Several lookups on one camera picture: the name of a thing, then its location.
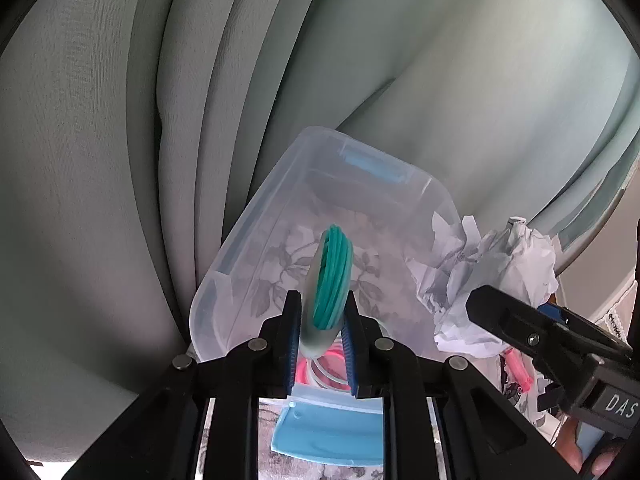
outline finger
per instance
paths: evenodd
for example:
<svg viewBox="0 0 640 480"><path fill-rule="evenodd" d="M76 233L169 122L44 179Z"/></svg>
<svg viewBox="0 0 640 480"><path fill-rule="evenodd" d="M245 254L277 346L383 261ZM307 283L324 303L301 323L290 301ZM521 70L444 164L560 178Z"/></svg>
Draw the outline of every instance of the finger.
<svg viewBox="0 0 640 480"><path fill-rule="evenodd" d="M603 454L597 457L596 460L593 461L593 465L591 466L591 472L594 476L600 476L603 474L613 462L613 459L622 449L623 444L616 444L615 446L607 449Z"/></svg>
<svg viewBox="0 0 640 480"><path fill-rule="evenodd" d="M578 420L569 418L560 428L556 440L556 451L564 458L571 468L579 473L582 468L582 452L575 443L575 433L578 428Z"/></svg>

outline white crumpled paper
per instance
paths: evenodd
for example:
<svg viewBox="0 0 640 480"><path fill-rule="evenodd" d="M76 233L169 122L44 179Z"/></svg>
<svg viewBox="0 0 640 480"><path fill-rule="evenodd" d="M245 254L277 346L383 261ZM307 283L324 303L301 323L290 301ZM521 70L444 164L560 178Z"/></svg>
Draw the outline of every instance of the white crumpled paper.
<svg viewBox="0 0 640 480"><path fill-rule="evenodd" d="M465 216L461 227L434 213L433 231L433 253L441 263L431 267L412 259L407 266L418 300L433 314L438 349L476 358L498 355L508 345L469 321L466 300L476 288L493 285L531 306L545 303L558 288L551 239L517 217L501 233L481 238L472 216Z"/></svg>

